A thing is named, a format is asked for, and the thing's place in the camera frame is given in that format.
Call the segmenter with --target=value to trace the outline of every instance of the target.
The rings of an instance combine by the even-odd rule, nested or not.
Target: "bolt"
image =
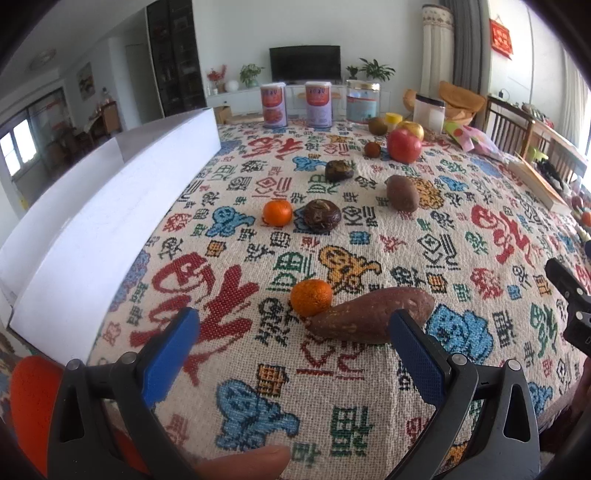
[[[466,365],[468,360],[461,353],[454,353],[452,355],[452,362],[454,362],[456,365]]]
[[[80,366],[81,363],[82,362],[80,362],[80,360],[78,360],[77,358],[74,358],[68,362],[68,364],[66,365],[66,368],[68,370],[78,370],[78,367]]]
[[[125,365],[129,365],[134,363],[137,360],[138,354],[135,352],[127,352],[121,355],[121,363]]]
[[[510,359],[507,362],[507,365],[509,366],[509,368],[511,368],[512,370],[515,370],[516,372],[518,372],[521,369],[521,364],[515,360],[514,358]]]

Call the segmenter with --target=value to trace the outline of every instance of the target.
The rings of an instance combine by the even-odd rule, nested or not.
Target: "television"
[[[273,82],[335,80],[340,83],[340,47],[301,45],[269,48]]]

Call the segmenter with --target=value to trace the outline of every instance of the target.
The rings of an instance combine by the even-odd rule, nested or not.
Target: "white cardboard box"
[[[219,151],[212,109],[118,135],[71,168],[0,249],[0,319],[61,364],[87,361],[154,229]]]

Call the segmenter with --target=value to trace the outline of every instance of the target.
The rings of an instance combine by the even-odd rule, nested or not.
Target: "gray curtain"
[[[441,0],[454,16],[453,84],[480,93],[482,49],[482,2],[485,0]]]

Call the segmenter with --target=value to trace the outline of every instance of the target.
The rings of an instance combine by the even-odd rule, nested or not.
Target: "dark cabinet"
[[[158,0],[146,9],[164,116],[205,107],[192,1]]]

